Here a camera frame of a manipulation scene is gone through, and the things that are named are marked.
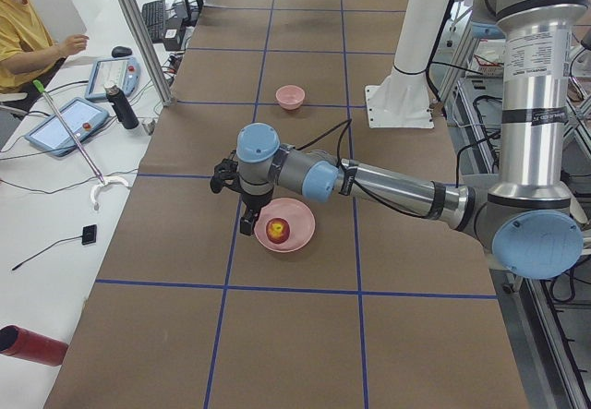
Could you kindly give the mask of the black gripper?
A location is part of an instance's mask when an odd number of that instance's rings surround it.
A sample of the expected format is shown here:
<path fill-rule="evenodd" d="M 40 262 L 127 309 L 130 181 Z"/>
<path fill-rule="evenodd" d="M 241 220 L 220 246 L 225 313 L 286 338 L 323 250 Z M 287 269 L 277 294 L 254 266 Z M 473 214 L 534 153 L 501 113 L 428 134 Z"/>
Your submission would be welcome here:
<path fill-rule="evenodd" d="M 242 235 L 252 236 L 261 210 L 272 200 L 273 185 L 269 183 L 251 185 L 244 182 L 241 184 L 241 189 L 241 200 L 245 205 L 245 212 L 240 217 L 239 232 Z"/>

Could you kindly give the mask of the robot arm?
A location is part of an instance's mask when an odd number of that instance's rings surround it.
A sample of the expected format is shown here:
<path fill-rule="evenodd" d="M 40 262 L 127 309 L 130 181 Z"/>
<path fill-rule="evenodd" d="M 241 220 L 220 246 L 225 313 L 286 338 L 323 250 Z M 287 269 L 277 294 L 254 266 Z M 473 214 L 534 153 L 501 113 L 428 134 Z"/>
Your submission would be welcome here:
<path fill-rule="evenodd" d="M 589 0 L 475 0 L 475 26 L 505 41 L 499 169 L 453 185 L 424 181 L 323 151 L 283 144 L 272 126 L 245 126 L 237 138 L 233 186 L 252 235 L 282 186 L 305 198 L 366 198 L 398 213 L 442 221 L 475 238 L 498 270 L 549 280 L 574 268 L 584 231 L 561 180 L 573 24 Z"/>

